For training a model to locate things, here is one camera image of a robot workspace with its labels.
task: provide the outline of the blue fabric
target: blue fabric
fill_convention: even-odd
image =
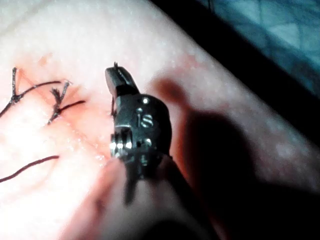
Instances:
[[[320,0],[197,0],[320,99]]]

